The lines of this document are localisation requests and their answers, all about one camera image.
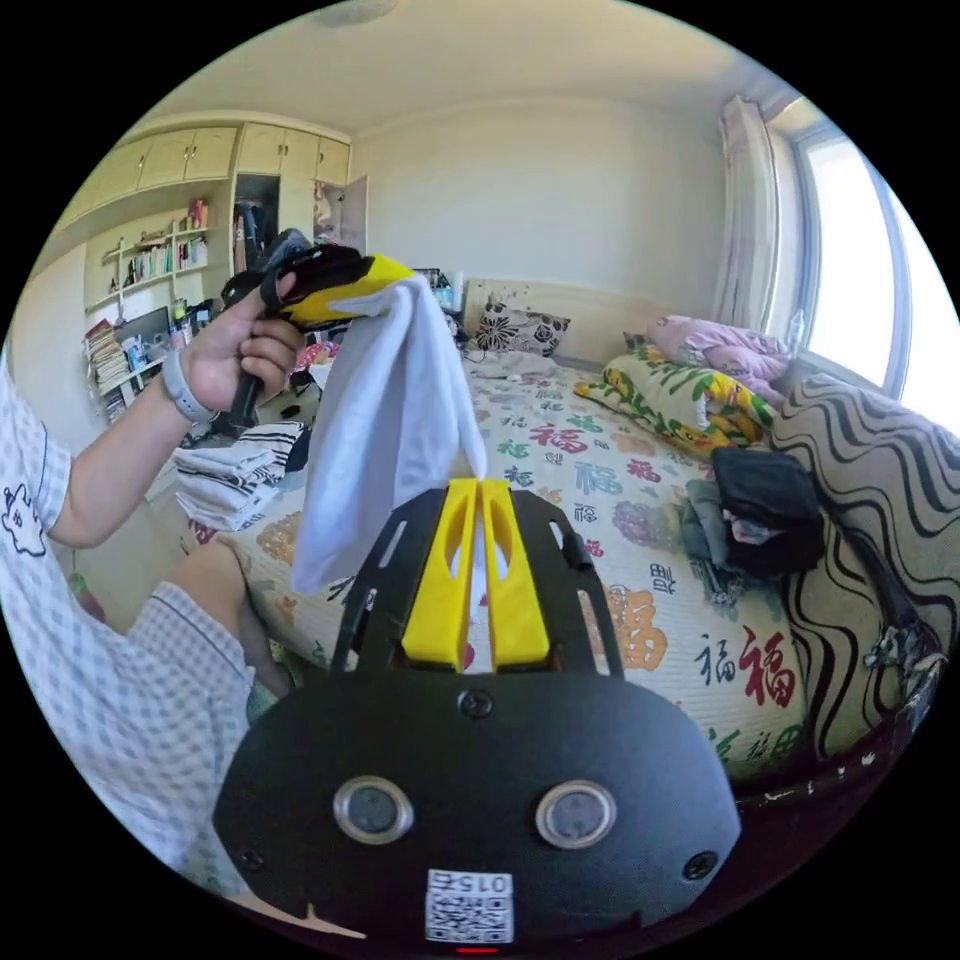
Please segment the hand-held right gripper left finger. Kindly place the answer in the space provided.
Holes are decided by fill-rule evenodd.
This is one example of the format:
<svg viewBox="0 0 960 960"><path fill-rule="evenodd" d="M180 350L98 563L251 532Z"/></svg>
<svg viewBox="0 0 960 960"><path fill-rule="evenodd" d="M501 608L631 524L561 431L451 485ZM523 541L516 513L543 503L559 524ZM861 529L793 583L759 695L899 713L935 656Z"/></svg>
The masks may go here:
<svg viewBox="0 0 960 960"><path fill-rule="evenodd" d="M477 481L452 480L434 523L402 639L405 656L416 664L464 670L476 516Z"/></svg>

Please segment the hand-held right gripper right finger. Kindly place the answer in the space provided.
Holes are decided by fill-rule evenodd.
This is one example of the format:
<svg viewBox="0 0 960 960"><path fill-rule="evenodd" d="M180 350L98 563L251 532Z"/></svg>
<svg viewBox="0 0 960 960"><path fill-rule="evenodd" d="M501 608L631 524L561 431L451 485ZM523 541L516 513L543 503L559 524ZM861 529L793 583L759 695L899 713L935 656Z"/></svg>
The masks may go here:
<svg viewBox="0 0 960 960"><path fill-rule="evenodd" d="M482 480L480 507L493 669L538 667L547 660L549 639L507 482Z"/></svg>

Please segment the person's left hand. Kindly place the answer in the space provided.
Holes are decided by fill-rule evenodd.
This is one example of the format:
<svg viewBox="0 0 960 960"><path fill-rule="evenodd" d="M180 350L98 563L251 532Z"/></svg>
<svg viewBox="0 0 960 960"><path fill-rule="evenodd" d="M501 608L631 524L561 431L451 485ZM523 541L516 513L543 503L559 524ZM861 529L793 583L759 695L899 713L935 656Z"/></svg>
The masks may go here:
<svg viewBox="0 0 960 960"><path fill-rule="evenodd" d="M253 403L286 388L304 335L268 310L259 288L227 307L181 352L189 395L204 412L226 413L248 377L257 381Z"/></svg>

